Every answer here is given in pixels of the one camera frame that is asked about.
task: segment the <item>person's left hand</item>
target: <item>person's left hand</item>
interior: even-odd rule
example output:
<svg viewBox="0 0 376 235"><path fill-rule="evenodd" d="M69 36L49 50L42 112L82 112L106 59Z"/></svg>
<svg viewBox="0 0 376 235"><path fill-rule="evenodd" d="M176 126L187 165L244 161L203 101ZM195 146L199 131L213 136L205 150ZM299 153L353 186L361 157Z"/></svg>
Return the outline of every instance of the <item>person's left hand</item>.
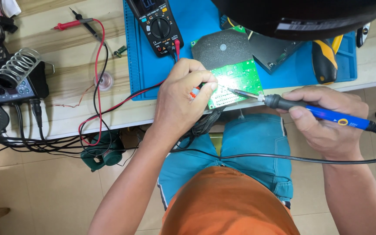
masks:
<svg viewBox="0 0 376 235"><path fill-rule="evenodd" d="M193 88L206 82L193 100ZM180 59L160 86L152 129L177 141L201 118L217 88L217 79L201 62Z"/></svg>

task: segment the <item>green electric tool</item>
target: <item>green electric tool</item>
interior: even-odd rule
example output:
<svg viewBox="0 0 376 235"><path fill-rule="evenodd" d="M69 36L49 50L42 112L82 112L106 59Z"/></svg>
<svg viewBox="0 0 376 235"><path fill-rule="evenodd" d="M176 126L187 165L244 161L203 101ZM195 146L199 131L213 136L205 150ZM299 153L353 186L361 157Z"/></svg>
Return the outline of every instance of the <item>green electric tool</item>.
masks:
<svg viewBox="0 0 376 235"><path fill-rule="evenodd" d="M95 136L91 141L92 144L98 141L99 135ZM101 169L103 166L113 166L121 161L123 158L123 153L125 151L118 151L115 149L124 149L123 143L121 142L120 136L118 133L111 133L111 138L113 142L111 144L111 150L105 152L110 143L110 134L108 131L101 132L101 139L99 144L96 146L86 148L90 153L96 154L93 155L83 152L81 153L81 159L84 163L91 169L91 172Z"/></svg>

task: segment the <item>digital multimeter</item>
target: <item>digital multimeter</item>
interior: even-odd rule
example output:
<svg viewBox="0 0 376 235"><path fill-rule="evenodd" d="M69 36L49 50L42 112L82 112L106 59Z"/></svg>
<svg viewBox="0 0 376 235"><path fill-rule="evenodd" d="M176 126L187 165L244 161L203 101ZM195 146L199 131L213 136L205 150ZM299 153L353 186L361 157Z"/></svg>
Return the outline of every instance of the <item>digital multimeter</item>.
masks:
<svg viewBox="0 0 376 235"><path fill-rule="evenodd" d="M153 51L158 57L168 55L168 46L175 49L174 41L184 46L181 33L173 18L168 0L126 0L142 27Z"/></svg>

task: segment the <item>wooden table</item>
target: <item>wooden table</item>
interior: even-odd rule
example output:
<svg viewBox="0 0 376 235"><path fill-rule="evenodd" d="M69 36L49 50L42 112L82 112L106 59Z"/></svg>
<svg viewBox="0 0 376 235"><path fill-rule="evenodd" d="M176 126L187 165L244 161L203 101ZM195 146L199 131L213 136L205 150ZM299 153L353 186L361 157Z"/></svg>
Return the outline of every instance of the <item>wooden table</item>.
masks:
<svg viewBox="0 0 376 235"><path fill-rule="evenodd" d="M55 65L54 75L47 77L50 95L44 100L44 132L48 138L74 136L78 134L79 124L94 115L91 88L84 96L79 107L60 107L55 104L76 105L82 93L94 83L94 62L99 42L86 30L75 27L65 31L50 30L57 23L72 21L74 15L69 7L81 13L84 18L100 20L106 30L106 42L110 50L107 72L115 79L114 86L102 92L102 110L106 110L130 94L128 60L112 56L112 52L126 45L122 0L17 0L22 13L15 18L19 30L7 38L7 48L11 53L20 48L29 47L42 54L45 61ZM101 27L91 23L97 32ZM105 59L105 50L98 64L101 71ZM372 22L368 39L357 50L358 79L352 82L340 82L331 88L348 91L376 86L376 20ZM280 94L296 87L266 89L265 94ZM156 100L128 101L119 109L103 115L105 122L112 128L122 128L151 123L154 117ZM261 105L253 100L228 107L226 110ZM6 107L11 116L8 136L19 136L15 110ZM35 120L26 104L22 106L26 136L39 137ZM86 125L85 132L96 132L98 121Z"/></svg>

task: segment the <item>orange shirt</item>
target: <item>orange shirt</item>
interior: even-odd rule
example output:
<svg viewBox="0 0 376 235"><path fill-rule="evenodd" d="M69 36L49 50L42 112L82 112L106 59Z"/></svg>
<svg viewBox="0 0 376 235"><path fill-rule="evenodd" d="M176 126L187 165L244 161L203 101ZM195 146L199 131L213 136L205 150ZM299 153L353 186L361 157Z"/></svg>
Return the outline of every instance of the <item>orange shirt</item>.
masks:
<svg viewBox="0 0 376 235"><path fill-rule="evenodd" d="M170 201L161 235L300 234L290 211L265 186L232 168L212 166Z"/></svg>

